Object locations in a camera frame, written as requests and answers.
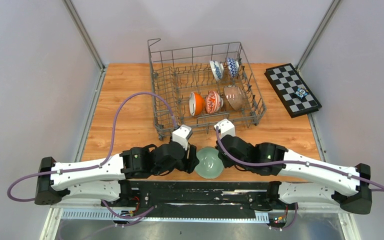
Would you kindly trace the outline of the pale green bowl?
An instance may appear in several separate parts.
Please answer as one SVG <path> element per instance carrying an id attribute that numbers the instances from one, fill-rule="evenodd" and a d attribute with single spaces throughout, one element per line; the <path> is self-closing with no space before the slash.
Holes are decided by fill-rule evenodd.
<path id="1" fill-rule="evenodd" d="M 214 147 L 204 147 L 196 153 L 199 160 L 194 171 L 204 179 L 216 179 L 224 170 L 222 160 L 218 156 L 219 151 Z"/>

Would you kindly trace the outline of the orange floral pattern bowl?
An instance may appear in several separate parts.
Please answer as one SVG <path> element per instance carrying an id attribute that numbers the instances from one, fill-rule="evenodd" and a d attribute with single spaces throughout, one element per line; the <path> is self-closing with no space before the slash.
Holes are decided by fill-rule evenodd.
<path id="1" fill-rule="evenodd" d="M 224 100 L 214 90 L 210 90 L 205 98 L 205 110 L 208 114 L 214 114 L 219 111 L 224 105 Z"/>

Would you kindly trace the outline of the clear glass bowl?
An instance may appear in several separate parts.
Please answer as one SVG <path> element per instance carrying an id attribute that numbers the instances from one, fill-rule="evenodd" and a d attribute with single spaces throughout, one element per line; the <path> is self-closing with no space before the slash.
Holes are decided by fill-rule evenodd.
<path id="1" fill-rule="evenodd" d="M 223 91 L 229 105 L 236 111 L 242 110 L 246 99 L 243 90 L 236 85 L 228 85 L 223 88 Z"/>

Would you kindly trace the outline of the orange bowl white inside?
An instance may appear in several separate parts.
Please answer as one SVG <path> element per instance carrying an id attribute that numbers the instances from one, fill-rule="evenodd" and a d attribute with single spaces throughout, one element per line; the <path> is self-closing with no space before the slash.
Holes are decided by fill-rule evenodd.
<path id="1" fill-rule="evenodd" d="M 189 112 L 192 117 L 202 113 L 205 108 L 204 98 L 197 92 L 191 92 L 189 96 Z"/>

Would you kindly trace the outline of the blue floral pattern bowl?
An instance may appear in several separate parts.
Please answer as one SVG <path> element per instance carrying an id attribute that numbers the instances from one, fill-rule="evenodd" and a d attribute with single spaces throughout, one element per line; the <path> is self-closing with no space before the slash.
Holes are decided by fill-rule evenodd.
<path id="1" fill-rule="evenodd" d="M 217 82 L 221 81 L 224 76 L 224 67 L 219 61 L 210 60 L 209 65 L 212 74 Z"/>

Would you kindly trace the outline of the blue zigzag pattern bowl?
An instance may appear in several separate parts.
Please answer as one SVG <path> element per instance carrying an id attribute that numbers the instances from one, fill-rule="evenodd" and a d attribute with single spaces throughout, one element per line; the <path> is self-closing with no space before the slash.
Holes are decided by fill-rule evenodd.
<path id="1" fill-rule="evenodd" d="M 230 77 L 232 79 L 235 78 L 239 72 L 239 67 L 240 67 L 239 61 L 235 58 L 227 57 L 226 65 L 227 65 Z"/>

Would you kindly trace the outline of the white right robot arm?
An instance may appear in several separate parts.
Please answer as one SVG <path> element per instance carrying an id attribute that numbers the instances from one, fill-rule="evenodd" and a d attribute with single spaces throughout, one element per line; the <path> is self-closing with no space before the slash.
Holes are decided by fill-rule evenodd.
<path id="1" fill-rule="evenodd" d="M 369 188 L 371 167 L 364 163 L 340 166 L 306 157 L 284 146 L 263 142 L 256 145 L 232 135 L 216 140 L 225 168 L 239 166 L 260 176 L 287 176 L 305 183 L 270 183 L 265 195 L 272 209 L 295 203 L 326 203 L 342 210 L 367 215 L 372 209 Z"/>

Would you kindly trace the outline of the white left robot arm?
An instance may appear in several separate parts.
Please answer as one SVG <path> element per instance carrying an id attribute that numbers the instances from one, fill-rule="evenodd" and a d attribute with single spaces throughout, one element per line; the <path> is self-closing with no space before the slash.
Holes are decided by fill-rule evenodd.
<path id="1" fill-rule="evenodd" d="M 198 165 L 197 148 L 183 148 L 171 141 L 160 146 L 133 147 L 104 159 L 85 162 L 57 162 L 44 157 L 39 165 L 34 203 L 53 205 L 66 199 L 99 199 L 129 206 L 133 193 L 129 179 L 162 176 L 173 170 L 190 174 Z"/>

